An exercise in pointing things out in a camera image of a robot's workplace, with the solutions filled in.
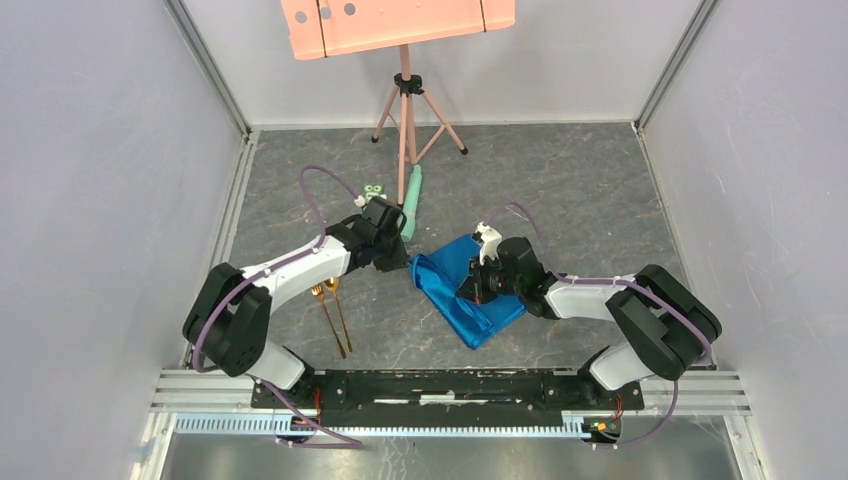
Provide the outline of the blue cloth napkin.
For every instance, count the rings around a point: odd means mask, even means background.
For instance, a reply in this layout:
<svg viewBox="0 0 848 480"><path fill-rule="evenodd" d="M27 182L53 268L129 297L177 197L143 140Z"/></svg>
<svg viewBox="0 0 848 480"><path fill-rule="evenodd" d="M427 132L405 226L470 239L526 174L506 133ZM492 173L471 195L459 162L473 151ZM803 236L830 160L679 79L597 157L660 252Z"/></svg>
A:
<svg viewBox="0 0 848 480"><path fill-rule="evenodd" d="M526 313L513 295L499 295L480 306L457 295L468 276L470 260L479 251L472 236L466 234L430 254L415 255L408 267L415 288L424 293L470 349L479 348Z"/></svg>

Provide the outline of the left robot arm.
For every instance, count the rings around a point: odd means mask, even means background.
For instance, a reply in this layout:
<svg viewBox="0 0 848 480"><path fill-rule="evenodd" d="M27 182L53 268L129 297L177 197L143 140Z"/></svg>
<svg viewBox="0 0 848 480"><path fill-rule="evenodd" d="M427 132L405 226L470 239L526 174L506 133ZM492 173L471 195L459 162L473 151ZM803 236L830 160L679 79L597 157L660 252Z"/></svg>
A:
<svg viewBox="0 0 848 480"><path fill-rule="evenodd" d="M314 394L308 365L268 339L271 315L297 295L367 266L390 272L406 266L405 215L383 198L324 228L310 243L273 260L211 269L182 327L195 352L230 377L252 376L276 387L290 407Z"/></svg>

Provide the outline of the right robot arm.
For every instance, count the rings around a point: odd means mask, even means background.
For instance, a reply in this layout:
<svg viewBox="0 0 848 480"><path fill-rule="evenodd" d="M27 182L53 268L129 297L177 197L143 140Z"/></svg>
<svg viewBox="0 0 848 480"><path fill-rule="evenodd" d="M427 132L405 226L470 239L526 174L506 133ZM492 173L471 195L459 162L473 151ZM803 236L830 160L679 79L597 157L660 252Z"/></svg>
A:
<svg viewBox="0 0 848 480"><path fill-rule="evenodd" d="M618 389L650 376L674 381L711 355L722 333L718 318L665 268L649 264L633 275L587 278L547 270L525 237L472 235L479 251L458 295L478 306L516 300L548 320L587 318L615 323L624 343L603 349L583 367L580 400L591 408Z"/></svg>

